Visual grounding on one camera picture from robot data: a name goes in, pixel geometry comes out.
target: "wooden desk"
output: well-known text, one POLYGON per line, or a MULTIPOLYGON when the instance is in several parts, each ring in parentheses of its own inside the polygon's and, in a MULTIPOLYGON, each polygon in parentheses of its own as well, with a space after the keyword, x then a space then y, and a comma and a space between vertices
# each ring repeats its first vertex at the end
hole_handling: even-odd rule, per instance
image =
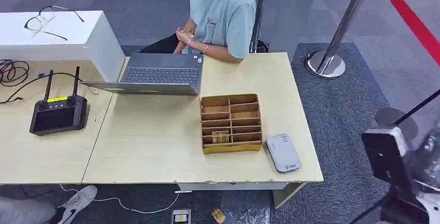
POLYGON ((322 181, 303 106, 286 53, 252 54, 242 64, 206 58, 201 96, 256 93, 263 140, 287 133, 302 168, 278 173, 270 154, 204 155, 199 98, 114 95, 83 183, 291 183, 274 191, 280 206, 307 182, 322 181))
MULTIPOLYGON (((42 69, 75 74, 79 65, 83 80, 102 80, 91 62, 29 62, 27 81, 37 77, 42 69)), ((51 97, 72 94, 74 79, 66 75, 54 75, 51 97)), ((39 137, 29 133, 34 105, 44 98, 47 79, 38 80, 17 96, 24 98, 0 105, 0 184, 49 184, 80 183, 93 146, 104 120, 111 93, 99 95, 79 85, 78 94, 88 100, 87 126, 81 131, 64 132, 39 137)), ((0 98, 6 100, 19 86, 0 86, 0 98)))

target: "stanchion base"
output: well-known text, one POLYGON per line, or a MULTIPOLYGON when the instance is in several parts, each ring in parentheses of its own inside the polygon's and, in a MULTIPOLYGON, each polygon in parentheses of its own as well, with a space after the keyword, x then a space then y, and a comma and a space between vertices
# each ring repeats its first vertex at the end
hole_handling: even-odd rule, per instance
POLYGON ((328 68, 323 73, 320 74, 317 72, 318 66, 319 64, 321 64, 324 55, 325 50, 308 55, 305 60, 305 66, 307 70, 311 74, 323 79, 336 79, 341 76, 345 72, 345 62, 337 54, 333 57, 332 62, 330 62, 330 66, 328 66, 328 68))

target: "stanchion post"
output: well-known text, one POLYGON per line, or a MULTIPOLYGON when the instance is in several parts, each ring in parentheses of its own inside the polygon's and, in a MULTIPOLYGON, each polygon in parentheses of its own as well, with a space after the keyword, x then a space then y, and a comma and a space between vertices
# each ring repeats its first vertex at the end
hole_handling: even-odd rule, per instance
POLYGON ((251 46, 249 49, 249 53, 256 53, 257 52, 258 37, 259 37, 259 33, 260 33, 260 25, 261 25, 261 20, 262 20, 262 16, 263 16, 263 6, 264 6, 264 0, 258 0, 257 9, 256 9, 256 13, 255 13, 255 23, 254 23, 254 28, 252 30, 251 46))
POLYGON ((305 60, 307 70, 324 79, 335 79, 345 71, 345 62, 336 54, 361 0, 351 0, 327 50, 313 52, 305 60))

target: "white sneaker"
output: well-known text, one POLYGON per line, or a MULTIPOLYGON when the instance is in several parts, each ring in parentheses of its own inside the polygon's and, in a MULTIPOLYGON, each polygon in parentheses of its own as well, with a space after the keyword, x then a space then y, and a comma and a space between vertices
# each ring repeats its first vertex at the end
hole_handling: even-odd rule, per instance
POLYGON ((94 185, 89 185, 79 190, 74 196, 72 196, 61 207, 64 207, 63 218, 58 224, 70 224, 79 211, 87 207, 98 194, 98 189, 94 185))

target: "cardboard compartment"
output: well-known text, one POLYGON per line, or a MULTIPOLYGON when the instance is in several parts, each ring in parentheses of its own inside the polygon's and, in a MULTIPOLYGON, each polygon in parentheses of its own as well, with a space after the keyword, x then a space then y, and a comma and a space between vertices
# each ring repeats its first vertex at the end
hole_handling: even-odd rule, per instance
MULTIPOLYGON (((212 135, 202 136, 203 144, 204 145, 205 144, 207 144, 207 145, 215 144, 215 143, 212 142, 212 137, 213 137, 212 135)), ((226 142, 226 143, 216 143, 216 144, 230 144, 230 143, 232 143, 232 135, 231 134, 228 134, 228 139, 229 139, 229 142, 226 142)))
POLYGON ((253 133, 237 133, 232 135, 233 143, 239 142, 252 142, 252 141, 262 141, 262 133, 261 132, 253 132, 253 133))
POLYGON ((260 125, 260 118, 232 119, 231 122, 233 127, 260 125))
POLYGON ((242 127, 232 127, 232 133, 261 132, 261 125, 245 125, 242 127))
POLYGON ((206 127, 230 127, 231 121, 229 119, 224 120, 202 120, 202 128, 206 127))
POLYGON ((203 97, 200 114, 204 154, 261 149, 263 135, 256 94, 203 97), (222 131, 229 134, 222 136, 222 131))
POLYGON ((256 94, 229 95, 229 102, 231 105, 258 103, 258 97, 256 94))
POLYGON ((258 102, 231 105, 231 118, 257 118, 259 117, 258 102))
POLYGON ((229 113, 229 106, 206 106, 202 108, 202 114, 229 113))
POLYGON ((229 131, 229 133, 232 134, 232 129, 228 127, 209 127, 209 128, 202 128, 202 135, 210 136, 212 135, 212 132, 218 132, 218 131, 229 131))
POLYGON ((221 119, 228 120, 229 115, 230 115, 229 110, 226 113, 202 114, 202 120, 221 120, 221 119))

